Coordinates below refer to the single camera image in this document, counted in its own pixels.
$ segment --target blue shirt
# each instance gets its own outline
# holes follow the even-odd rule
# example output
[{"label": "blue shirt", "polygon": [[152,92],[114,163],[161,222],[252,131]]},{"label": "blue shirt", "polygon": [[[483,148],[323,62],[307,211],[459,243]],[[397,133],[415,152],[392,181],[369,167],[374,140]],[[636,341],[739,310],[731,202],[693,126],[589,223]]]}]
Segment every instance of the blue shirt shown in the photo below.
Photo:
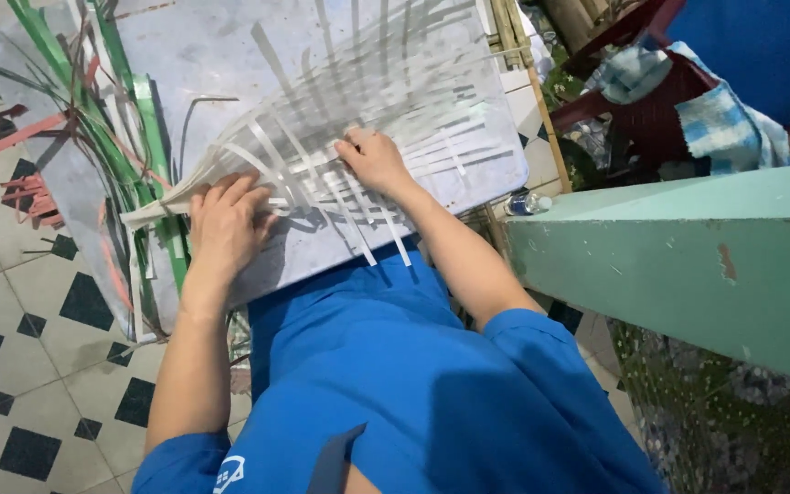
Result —
[{"label": "blue shirt", "polygon": [[383,493],[664,490],[562,324],[511,309],[466,331],[419,253],[390,251],[250,304],[240,436],[165,441],[133,493],[307,492],[332,455]]}]

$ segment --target green pillar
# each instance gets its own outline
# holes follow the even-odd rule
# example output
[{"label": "green pillar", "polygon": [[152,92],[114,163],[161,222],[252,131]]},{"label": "green pillar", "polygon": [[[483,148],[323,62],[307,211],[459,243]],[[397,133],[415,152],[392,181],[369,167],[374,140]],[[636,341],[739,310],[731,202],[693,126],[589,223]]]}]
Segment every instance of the green pillar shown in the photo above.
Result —
[{"label": "green pillar", "polygon": [[560,195],[503,226],[525,286],[790,375],[790,167]]}]

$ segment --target bundle of strips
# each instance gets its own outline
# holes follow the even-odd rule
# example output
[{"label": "bundle of strips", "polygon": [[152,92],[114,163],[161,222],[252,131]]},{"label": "bundle of strips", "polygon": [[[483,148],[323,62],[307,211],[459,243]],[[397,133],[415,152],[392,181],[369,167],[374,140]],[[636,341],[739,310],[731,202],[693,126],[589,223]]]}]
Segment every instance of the bundle of strips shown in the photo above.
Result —
[{"label": "bundle of strips", "polygon": [[[8,0],[8,4],[49,70],[35,65],[14,44],[31,64],[27,67],[34,79],[1,67],[0,75],[49,95],[60,113],[21,129],[0,143],[7,141],[7,145],[12,145],[63,124],[61,132],[70,134],[75,146],[97,165],[106,186],[110,200],[100,205],[100,228],[106,215],[134,211],[163,197],[165,190],[171,188],[170,168],[151,86],[146,75],[130,72],[117,32],[104,9],[96,0],[69,0],[77,35],[64,39],[51,31],[42,13],[30,7],[27,0]],[[188,266],[184,223],[176,217],[160,218],[154,221],[153,228],[167,247],[176,287],[181,289]],[[117,295],[134,314],[129,332],[135,334],[135,326],[143,321],[154,329],[148,277],[140,275],[153,269],[148,252],[149,232],[115,230],[113,241],[126,245],[130,256],[129,288],[116,267],[119,263],[112,257],[109,232],[101,237]]]},{"label": "bundle of strips", "polygon": [[[336,159],[332,144],[356,125],[376,129],[399,145],[415,177],[456,169],[464,163],[510,151],[508,143],[487,140],[486,103],[470,85],[459,85],[489,55],[486,37],[456,50],[428,35],[470,16],[474,3],[430,11],[436,2],[402,5],[339,46],[326,41],[326,63],[304,72],[231,122],[206,151],[192,174],[162,198],[121,216],[131,229],[188,211],[200,185],[233,172],[257,169],[273,190],[277,215],[306,214],[345,219],[348,241],[376,264],[358,223],[384,221],[410,260],[394,222],[401,212],[379,194],[366,191]],[[260,25],[256,39],[266,39]]]}]

